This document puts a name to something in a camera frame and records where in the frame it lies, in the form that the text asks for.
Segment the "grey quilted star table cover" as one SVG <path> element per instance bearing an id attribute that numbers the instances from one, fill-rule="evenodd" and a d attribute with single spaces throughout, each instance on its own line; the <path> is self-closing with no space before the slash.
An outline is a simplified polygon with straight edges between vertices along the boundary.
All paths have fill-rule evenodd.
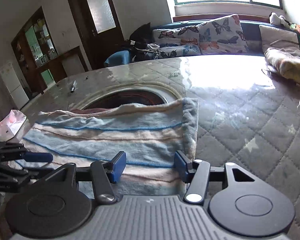
<path id="1" fill-rule="evenodd" d="M 261 56 L 191 56 L 81 73 L 54 85 L 23 112 L 35 122 L 41 111 L 81 108 L 115 85 L 143 82 L 197 98 L 197 157 L 213 166 L 233 161 L 284 193 L 296 209 L 288 235 L 300 239 L 300 87 L 267 72 Z"/>

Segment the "black bag on sofa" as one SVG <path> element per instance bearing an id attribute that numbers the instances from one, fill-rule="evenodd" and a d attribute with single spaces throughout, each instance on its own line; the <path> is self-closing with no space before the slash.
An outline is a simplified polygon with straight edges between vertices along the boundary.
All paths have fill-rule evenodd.
<path id="1" fill-rule="evenodd" d="M 150 22 L 138 27 L 122 45 L 122 49 L 130 53 L 132 62 L 158 59 L 159 48 L 159 45 L 152 41 Z"/>

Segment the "striped blue beige garment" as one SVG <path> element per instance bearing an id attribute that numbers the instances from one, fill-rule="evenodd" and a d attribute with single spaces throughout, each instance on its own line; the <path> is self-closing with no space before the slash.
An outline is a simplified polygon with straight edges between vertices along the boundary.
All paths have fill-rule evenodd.
<path id="1" fill-rule="evenodd" d="M 174 154 L 194 159 L 199 106 L 195 98 L 145 106 L 122 105 L 95 113 L 42 112 L 22 143 L 53 155 L 52 167 L 89 166 L 126 153 L 126 168 L 114 185 L 117 195 L 181 195 L 186 186 L 174 169 Z"/>

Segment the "white plush toy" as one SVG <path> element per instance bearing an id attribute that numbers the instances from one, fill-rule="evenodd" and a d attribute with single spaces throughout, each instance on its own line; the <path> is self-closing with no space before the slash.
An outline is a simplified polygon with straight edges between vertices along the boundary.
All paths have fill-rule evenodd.
<path id="1" fill-rule="evenodd" d="M 275 12 L 271 12 L 269 15 L 269 22 L 272 25 L 283 26 L 285 28 L 290 27 L 290 23 L 286 20 L 285 16 L 278 16 Z"/>

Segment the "blue chair back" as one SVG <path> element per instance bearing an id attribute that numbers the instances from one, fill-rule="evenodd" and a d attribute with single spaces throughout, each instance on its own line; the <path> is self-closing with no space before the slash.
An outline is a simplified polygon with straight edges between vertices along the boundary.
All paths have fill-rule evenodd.
<path id="1" fill-rule="evenodd" d="M 120 66 L 123 64 L 129 64 L 132 61 L 132 55 L 128 50 L 122 50 L 115 52 L 104 62 L 105 67 Z"/>

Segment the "blue sofa bench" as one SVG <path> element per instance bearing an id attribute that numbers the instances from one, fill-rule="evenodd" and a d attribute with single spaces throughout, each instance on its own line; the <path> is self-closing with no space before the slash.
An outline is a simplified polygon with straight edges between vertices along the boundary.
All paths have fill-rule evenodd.
<path id="1" fill-rule="evenodd" d="M 188 27 L 191 25 L 198 25 L 201 23 L 207 22 L 205 20 L 198 21 L 181 21 L 181 22 L 173 22 L 170 24 L 164 24 L 156 27 L 151 27 L 154 29 L 177 29 L 182 27 Z M 262 54 L 262 45 L 261 45 L 261 33 L 259 29 L 259 25 L 267 25 L 272 26 L 269 23 L 258 22 L 258 21 L 241 21 L 241 26 L 243 29 L 244 37 L 248 44 L 248 54 L 249 55 L 261 55 Z"/>

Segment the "dark wooden door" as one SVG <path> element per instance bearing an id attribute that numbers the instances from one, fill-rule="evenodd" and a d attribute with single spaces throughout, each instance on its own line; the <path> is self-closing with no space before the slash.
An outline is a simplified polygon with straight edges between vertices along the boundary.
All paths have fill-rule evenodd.
<path id="1" fill-rule="evenodd" d="M 113 0 L 68 0 L 85 54 L 92 69 L 104 62 L 124 42 Z"/>

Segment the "orange green plush toy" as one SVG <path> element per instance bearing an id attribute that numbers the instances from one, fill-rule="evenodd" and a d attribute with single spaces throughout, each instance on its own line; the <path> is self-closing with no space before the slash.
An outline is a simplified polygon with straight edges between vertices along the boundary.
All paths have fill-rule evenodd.
<path id="1" fill-rule="evenodd" d="M 300 34 L 300 25 L 296 24 L 296 23 L 292 23 L 290 24 L 290 29 L 292 29 L 293 31 L 297 31 Z"/>

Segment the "white refrigerator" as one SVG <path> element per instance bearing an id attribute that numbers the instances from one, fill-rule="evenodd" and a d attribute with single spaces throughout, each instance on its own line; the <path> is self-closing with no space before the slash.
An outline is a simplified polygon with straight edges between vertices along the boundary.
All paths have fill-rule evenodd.
<path id="1" fill-rule="evenodd" d="M 7 61 L 1 66 L 0 75 L 16 107 L 18 109 L 23 108 L 28 103 L 29 98 L 15 73 L 11 61 Z"/>

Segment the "small butterfly print pillow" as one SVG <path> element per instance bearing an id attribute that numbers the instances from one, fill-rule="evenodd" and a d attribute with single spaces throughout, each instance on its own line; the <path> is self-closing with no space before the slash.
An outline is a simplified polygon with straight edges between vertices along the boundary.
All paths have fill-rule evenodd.
<path id="1" fill-rule="evenodd" d="M 177 29 L 152 30 L 153 42 L 159 46 L 160 59 L 200 55 L 199 30 L 195 25 Z"/>

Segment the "dark wooden display cabinet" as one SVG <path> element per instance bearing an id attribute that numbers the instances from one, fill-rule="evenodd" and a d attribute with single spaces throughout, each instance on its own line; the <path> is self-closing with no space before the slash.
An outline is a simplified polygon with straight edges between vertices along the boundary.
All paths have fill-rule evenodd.
<path id="1" fill-rule="evenodd" d="M 43 94 L 52 82 L 68 77 L 63 61 L 71 57 L 78 57 L 81 69 L 88 71 L 79 46 L 57 52 L 42 8 L 23 25 L 11 46 L 31 93 Z"/>

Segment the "small pen on table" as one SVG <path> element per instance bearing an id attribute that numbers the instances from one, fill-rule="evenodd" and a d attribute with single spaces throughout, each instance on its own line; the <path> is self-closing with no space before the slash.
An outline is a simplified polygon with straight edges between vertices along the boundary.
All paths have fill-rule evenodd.
<path id="1" fill-rule="evenodd" d="M 74 93 L 74 92 L 75 92 L 76 86 L 77 86 L 77 81 L 75 80 L 75 81 L 72 83 L 72 86 L 71 86 L 71 88 L 70 88 L 70 93 Z"/>

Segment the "large butterfly print pillow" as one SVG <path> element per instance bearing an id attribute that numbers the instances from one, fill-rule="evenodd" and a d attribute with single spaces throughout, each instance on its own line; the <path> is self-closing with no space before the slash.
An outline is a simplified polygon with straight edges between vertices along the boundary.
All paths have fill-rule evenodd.
<path id="1" fill-rule="evenodd" d="M 196 25 L 202 55 L 245 54 L 248 45 L 237 14 L 224 16 Z"/>

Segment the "pink white tissue pack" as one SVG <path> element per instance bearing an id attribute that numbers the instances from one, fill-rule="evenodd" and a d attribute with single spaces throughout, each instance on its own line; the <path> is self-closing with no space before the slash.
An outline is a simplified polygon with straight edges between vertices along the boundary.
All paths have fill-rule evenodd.
<path id="1" fill-rule="evenodd" d="M 11 140 L 19 132 L 26 119 L 23 112 L 10 110 L 10 113 L 0 122 L 0 141 Z"/>

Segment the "folded yellow beige cloth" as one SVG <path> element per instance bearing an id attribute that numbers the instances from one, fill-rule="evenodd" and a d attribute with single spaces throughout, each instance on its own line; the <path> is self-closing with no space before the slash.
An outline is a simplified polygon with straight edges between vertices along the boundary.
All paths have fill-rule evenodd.
<path id="1" fill-rule="evenodd" d="M 271 71 L 300 84 L 300 57 L 272 47 L 266 50 L 264 56 Z"/>

